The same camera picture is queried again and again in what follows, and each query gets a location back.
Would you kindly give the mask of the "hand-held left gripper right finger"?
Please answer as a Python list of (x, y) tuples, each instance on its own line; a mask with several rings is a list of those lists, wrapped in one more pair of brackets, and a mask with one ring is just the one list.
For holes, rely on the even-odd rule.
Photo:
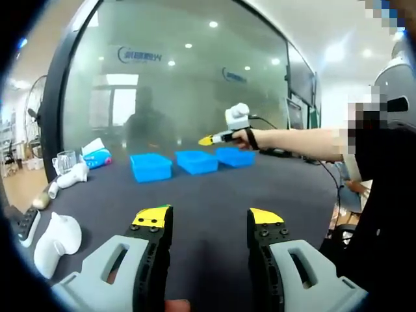
[(247, 211), (248, 266), (255, 311), (359, 311), (367, 291), (337, 275), (305, 240), (292, 240), (282, 217)]

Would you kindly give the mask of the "person's right hand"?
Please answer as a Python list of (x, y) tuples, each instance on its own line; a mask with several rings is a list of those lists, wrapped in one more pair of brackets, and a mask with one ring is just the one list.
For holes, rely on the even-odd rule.
[(240, 150), (251, 150), (251, 144), (248, 140), (248, 135), (245, 129), (241, 129), (233, 132), (232, 143), (237, 146)]

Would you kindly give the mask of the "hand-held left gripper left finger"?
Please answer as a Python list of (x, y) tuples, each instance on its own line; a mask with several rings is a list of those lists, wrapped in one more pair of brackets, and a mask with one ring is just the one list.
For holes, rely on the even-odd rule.
[(164, 311), (171, 244), (172, 206), (143, 209), (51, 290), (67, 311)]

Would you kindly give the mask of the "person's left hand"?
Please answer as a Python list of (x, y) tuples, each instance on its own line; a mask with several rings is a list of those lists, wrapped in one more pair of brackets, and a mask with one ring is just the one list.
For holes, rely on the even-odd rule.
[(186, 299), (166, 300), (164, 302), (165, 312), (191, 312), (190, 302)]

